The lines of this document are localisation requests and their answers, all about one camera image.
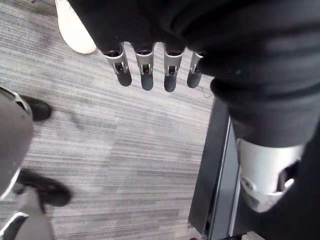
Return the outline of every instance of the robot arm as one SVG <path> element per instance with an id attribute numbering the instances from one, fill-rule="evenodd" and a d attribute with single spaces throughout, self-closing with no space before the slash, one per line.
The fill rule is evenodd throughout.
<path id="1" fill-rule="evenodd" d="M 320 118 L 319 1 L 69 1 L 107 59 L 124 41 L 141 56 L 155 42 L 172 59 L 184 46 L 193 50 L 188 86 L 201 73 L 215 76 L 211 89 L 229 109 L 248 204 L 264 212 L 283 196 Z M 112 64 L 121 70 L 125 62 Z M 172 86 L 176 62 L 168 66 Z"/>

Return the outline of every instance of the black sleeve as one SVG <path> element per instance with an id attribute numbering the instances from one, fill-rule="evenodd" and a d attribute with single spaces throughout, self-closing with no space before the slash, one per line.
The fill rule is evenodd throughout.
<path id="1" fill-rule="evenodd" d="M 70 0 L 102 52 L 118 41 L 170 42 L 228 106 L 237 138 L 308 142 L 320 118 L 320 0 Z"/>

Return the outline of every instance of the wire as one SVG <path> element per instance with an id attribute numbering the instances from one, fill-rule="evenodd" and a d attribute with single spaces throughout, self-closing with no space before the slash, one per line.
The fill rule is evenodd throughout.
<path id="1" fill-rule="evenodd" d="M 203 94 L 203 96 L 204 96 L 205 99 L 211 98 L 211 97 L 214 95 L 214 94 L 212 93 L 210 96 L 206 96 L 205 91 L 204 91 L 204 88 L 203 88 L 202 86 L 199 86 L 199 87 L 201 88 L 202 94 Z"/>

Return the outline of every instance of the white shoe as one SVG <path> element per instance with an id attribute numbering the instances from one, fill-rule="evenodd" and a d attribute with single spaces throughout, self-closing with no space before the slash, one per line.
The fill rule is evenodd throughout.
<path id="1" fill-rule="evenodd" d="M 90 54 L 96 45 L 80 18 L 67 0 L 55 0 L 60 33 L 70 48 L 80 54 Z"/>

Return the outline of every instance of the floor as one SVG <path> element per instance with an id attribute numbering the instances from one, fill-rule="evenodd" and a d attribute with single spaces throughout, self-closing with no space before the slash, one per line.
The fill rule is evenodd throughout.
<path id="1" fill-rule="evenodd" d="M 69 205 L 48 207 L 57 240 L 188 238 L 211 78 L 187 87 L 186 51 L 175 92 L 165 92 L 158 43 L 147 92 L 126 50 L 130 87 L 118 83 L 98 50 L 81 55 L 66 45 L 53 0 L 0 0 L 0 84 L 54 107 L 50 120 L 35 124 L 24 166 L 73 191 Z M 13 194 L 0 203 L 0 223 L 15 206 Z"/>

